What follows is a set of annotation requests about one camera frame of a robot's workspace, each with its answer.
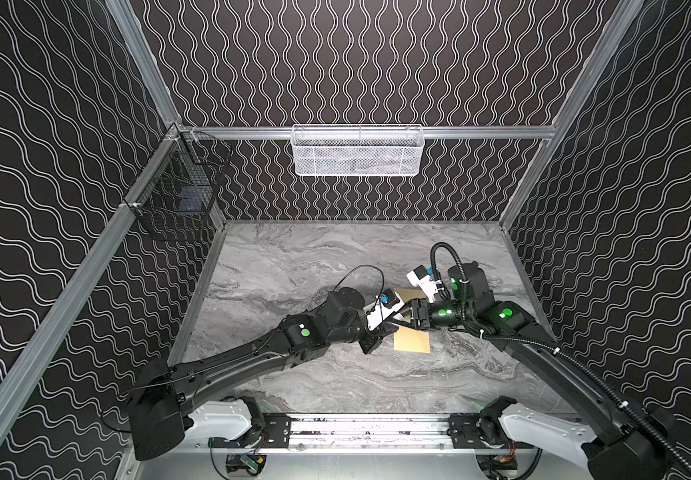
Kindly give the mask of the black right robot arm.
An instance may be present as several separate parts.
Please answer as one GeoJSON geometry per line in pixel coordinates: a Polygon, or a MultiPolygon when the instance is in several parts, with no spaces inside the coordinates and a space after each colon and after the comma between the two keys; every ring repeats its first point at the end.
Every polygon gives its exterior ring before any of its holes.
{"type": "Polygon", "coordinates": [[[595,479],[661,479],[681,462],[671,441],[671,416],[625,399],[565,353],[527,310],[496,300],[479,264],[449,268],[449,293],[431,268],[419,266],[407,279],[425,294],[409,301],[412,328],[460,329],[493,344],[537,374],[579,414],[577,421],[564,420],[499,397],[479,414],[481,440],[531,444],[595,479]]]}

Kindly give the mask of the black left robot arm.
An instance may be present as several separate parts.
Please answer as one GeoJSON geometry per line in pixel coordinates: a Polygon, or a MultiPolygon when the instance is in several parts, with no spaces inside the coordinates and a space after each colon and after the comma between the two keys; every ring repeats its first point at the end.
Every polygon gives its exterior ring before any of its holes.
{"type": "Polygon", "coordinates": [[[125,410],[135,458],[157,458],[183,442],[190,417],[212,396],[263,375],[323,356],[339,343],[357,343],[369,354],[399,328],[369,328],[365,298],[353,288],[330,292],[323,304],[285,316],[267,334],[203,360],[173,366],[152,360],[127,393],[125,410]]]}

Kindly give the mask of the tan kraft envelope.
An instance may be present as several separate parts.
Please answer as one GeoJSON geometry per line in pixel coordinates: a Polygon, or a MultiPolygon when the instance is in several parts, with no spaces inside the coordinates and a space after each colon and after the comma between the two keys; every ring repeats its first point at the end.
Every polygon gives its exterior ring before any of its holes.
{"type": "MultiPolygon", "coordinates": [[[[397,288],[395,292],[405,303],[413,299],[425,299],[425,294],[418,289],[397,288]]],[[[393,350],[429,354],[431,353],[431,338],[425,331],[401,327],[393,335],[393,350]]]]}

